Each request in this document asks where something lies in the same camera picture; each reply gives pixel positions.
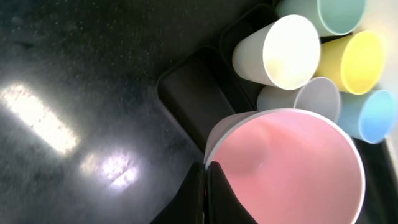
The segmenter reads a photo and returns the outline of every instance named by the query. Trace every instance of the blue cup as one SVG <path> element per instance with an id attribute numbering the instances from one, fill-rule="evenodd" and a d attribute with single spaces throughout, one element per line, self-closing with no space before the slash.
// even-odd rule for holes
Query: blue cup
<path id="1" fill-rule="evenodd" d="M 364 95 L 341 93 L 340 126 L 351 137 L 376 144 L 390 133 L 396 121 L 396 102 L 386 90 Z"/>

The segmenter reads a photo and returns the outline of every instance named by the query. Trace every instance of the plastic cup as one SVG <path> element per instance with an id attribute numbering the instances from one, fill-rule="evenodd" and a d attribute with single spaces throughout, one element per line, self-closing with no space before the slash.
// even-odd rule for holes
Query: plastic cup
<path id="1" fill-rule="evenodd" d="M 330 78 L 340 91 L 362 95 L 375 86 L 383 68 L 380 38 L 364 31 L 322 44 L 315 75 Z"/>
<path id="2" fill-rule="evenodd" d="M 355 223 L 365 177 L 352 139 L 319 114 L 293 108 L 235 114 L 210 133 L 206 168 L 220 163 L 258 223 Z"/>
<path id="3" fill-rule="evenodd" d="M 396 102 L 386 90 L 361 96 L 341 94 L 342 110 L 338 126 L 350 136 L 375 144 L 392 130 L 396 121 Z"/>
<path id="4" fill-rule="evenodd" d="M 333 122 L 340 115 L 340 92 L 328 78 L 316 77 L 298 90 L 266 86 L 257 98 L 258 110 L 298 108 L 320 114 Z"/>
<path id="5" fill-rule="evenodd" d="M 281 0 L 277 5 L 280 17 L 298 14 L 308 18 L 321 37 L 345 35 L 361 21 L 366 0 Z"/>
<path id="6" fill-rule="evenodd" d="M 302 16 L 289 15 L 240 41 L 232 61 L 244 79 L 295 90 L 311 79 L 319 57 L 314 26 Z"/>

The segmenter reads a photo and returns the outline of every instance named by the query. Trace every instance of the white cup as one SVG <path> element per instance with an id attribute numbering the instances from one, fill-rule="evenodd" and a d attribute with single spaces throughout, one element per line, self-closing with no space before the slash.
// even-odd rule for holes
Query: white cup
<path id="1" fill-rule="evenodd" d="M 295 90 L 311 79 L 319 59 L 316 28 L 303 16 L 289 15 L 240 41 L 232 62 L 244 79 Z"/>
<path id="2" fill-rule="evenodd" d="M 328 78 L 316 77 L 298 90 L 281 90 L 266 86 L 257 98 L 258 110 L 297 108 L 322 115 L 337 122 L 341 111 L 341 96 Z"/>

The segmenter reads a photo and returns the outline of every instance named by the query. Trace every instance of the dark countertop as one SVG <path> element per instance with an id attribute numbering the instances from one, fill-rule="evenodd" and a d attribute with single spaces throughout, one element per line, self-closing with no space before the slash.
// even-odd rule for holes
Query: dark countertop
<path id="1" fill-rule="evenodd" d="M 203 160 L 156 80 L 259 2 L 0 0 L 0 222 L 149 223 Z"/>

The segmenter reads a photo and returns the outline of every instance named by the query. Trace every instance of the teal cup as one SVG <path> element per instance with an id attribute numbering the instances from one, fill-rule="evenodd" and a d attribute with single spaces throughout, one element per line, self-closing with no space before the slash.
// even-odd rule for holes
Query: teal cup
<path id="1" fill-rule="evenodd" d="M 281 0 L 276 9 L 280 17 L 298 14 L 317 28 L 320 37 L 345 35 L 361 21 L 366 0 Z"/>
<path id="2" fill-rule="evenodd" d="M 386 90 L 364 95 L 341 93 L 338 126 L 351 137 L 376 144 L 390 133 L 396 121 L 396 102 Z"/>

